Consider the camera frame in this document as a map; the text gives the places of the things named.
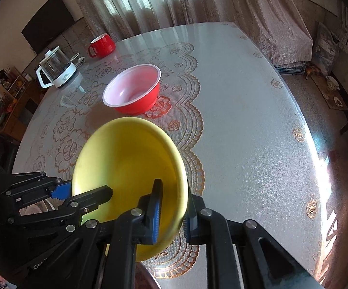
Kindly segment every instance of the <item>sunlight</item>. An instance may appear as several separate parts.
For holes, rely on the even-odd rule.
[[[310,134],[310,130],[307,124],[304,127],[305,130],[305,138],[307,145],[310,150],[311,158],[313,160],[313,165],[316,171],[316,184],[318,186],[319,191],[319,205],[320,205],[320,213],[321,213],[321,249],[320,249],[320,257],[316,266],[316,275],[315,278],[317,280],[321,279],[321,277],[325,274],[325,272],[329,269],[329,264],[325,265],[325,270],[323,270],[323,261],[329,255],[330,251],[333,249],[334,242],[337,239],[337,235],[335,234],[329,241],[327,241],[328,231],[329,235],[333,234],[335,230],[337,230],[337,215],[334,211],[330,214],[329,218],[327,218],[327,209],[326,203],[329,200],[332,194],[332,185],[330,183],[330,176],[328,173],[328,164],[330,163],[329,158],[319,159],[317,154],[316,145],[314,143],[313,137]],[[323,284],[326,276],[324,276],[320,284]]]

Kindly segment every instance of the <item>lace tablecloth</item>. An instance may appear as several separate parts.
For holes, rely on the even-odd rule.
[[[48,90],[13,172],[44,170],[70,179],[90,135],[122,116],[103,104],[106,85],[142,63],[157,65],[162,78],[157,102],[140,117],[173,139],[192,193],[227,219],[257,220],[310,273],[317,272],[327,184],[317,173],[311,134],[279,74],[233,23],[142,34],[83,65],[66,85]],[[205,250],[186,244],[182,229],[144,265],[165,288],[207,286]]]

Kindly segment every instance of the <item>kettle handle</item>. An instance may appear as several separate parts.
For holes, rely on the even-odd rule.
[[[53,83],[52,83],[52,82],[50,82],[49,84],[45,84],[45,83],[43,82],[42,76],[40,76],[40,71],[41,71],[41,70],[42,70],[41,67],[39,67],[39,68],[36,70],[36,76],[38,76],[38,80],[39,80],[39,83],[40,83],[40,85],[42,86],[42,88],[48,88],[48,87],[53,86]]]

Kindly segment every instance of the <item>glass kettle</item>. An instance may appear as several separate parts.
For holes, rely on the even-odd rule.
[[[48,84],[44,83],[40,71],[48,78]],[[36,75],[42,88],[48,88],[50,86],[60,87],[71,78],[75,71],[75,65],[57,46],[45,54],[44,59],[39,63],[39,68],[36,70]]]

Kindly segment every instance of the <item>yellow bowl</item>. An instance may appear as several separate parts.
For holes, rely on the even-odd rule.
[[[72,177],[72,194],[104,184],[113,190],[110,201],[83,216],[83,222],[106,222],[135,208],[151,193],[154,179],[163,181],[158,242],[138,245],[137,261],[163,251],[182,224],[187,207],[187,178],[182,157],[170,137],[141,118],[118,118],[100,127],[84,145]]]

